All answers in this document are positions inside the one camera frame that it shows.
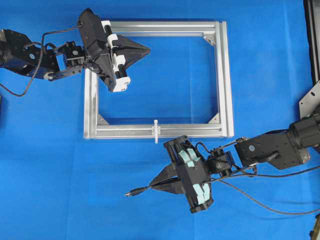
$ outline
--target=wire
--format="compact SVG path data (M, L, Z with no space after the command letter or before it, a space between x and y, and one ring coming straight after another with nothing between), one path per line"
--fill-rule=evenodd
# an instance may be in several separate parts
M263 204L262 202L256 200L255 198L253 198L252 196L250 196L248 193L242 191L240 188L236 187L235 185L232 185L231 183L228 183L226 181L222 181L220 179L218 179L218 181L220 183L223 183L223 184L226 184L232 188L234 188L235 190L239 191L240 193L242 193L243 195L245 195L247 198L249 198L250 200L254 201L256 204L258 204L259 206L271 211L271 212L274 212L274 213L277 213L277 214L283 214L283 215L294 215L294 216L297 216L297 215L307 215L307 214L313 214L313 213L316 213L316 212L319 212L320 211L320 208L318 209L315 209L315 210L311 210L311 211L305 211L305 212L286 212L286 211L279 211L279 210L276 210L276 209L273 209L265 204Z
M285 175L266 175L266 174L246 173L246 174L239 174L239 175L223 176L221 178L213 178L212 180L207 181L206 183L214 183L214 182L222 180L222 179L232 179L232 178L237 178L237 177L286 178L286 177L292 177L292 176L299 175L299 174L304 174L304 173L307 173L307 172L310 172L310 171L313 171L316 169L320 169L320 165L308 168L303 171L297 171L297 172L293 172L293 173L289 173L289 174L285 174Z
M204 145L204 143L201 142L201 141L199 141L199 142L195 145L195 148L196 148L197 150L198 150L198 144L200 144L208 154L211 154L211 152L208 150L208 148L206 147L206 145Z
M27 91L29 90L30 88L30 85L31 83L33 82L33 80L35 79L38 71L39 71L39 68L40 68L40 65L42 63L42 59L43 59L43 56L44 56L44 50L45 50L45 46L44 46L44 43L45 43L45 36L46 35L50 35L50 34L59 34L59 33L66 33L66 32L69 32L69 31L72 31L74 29L77 29L77 28L80 28L81 25L77 25L77 26L74 26L74 27L71 27L71 28L68 28L68 29L64 29L64 30L58 30L58 31L49 31L49 32L45 32L43 35L42 35L42 38L41 38L41 50L40 50L40 57L39 57L39 61L38 61L38 64L35 68L35 71L31 77L31 79L29 80L28 84L26 85L25 89L24 89L24 92L21 93L21 94L17 94L17 93L14 93L13 91L11 91L10 89L8 89L6 86L4 86L3 84L0 83L0 87L2 87L3 89L5 89L6 91L8 91L10 94L16 96L16 97L23 97L24 95L26 95Z

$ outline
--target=aluminum frame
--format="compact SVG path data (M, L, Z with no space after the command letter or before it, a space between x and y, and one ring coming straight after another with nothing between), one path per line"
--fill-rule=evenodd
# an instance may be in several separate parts
M112 31L123 36L202 37L214 47L218 113L207 124L126 124L110 125L99 114L99 79L85 70L84 138L145 139L188 137L233 137L234 117L230 80L227 24L225 21L112 21Z

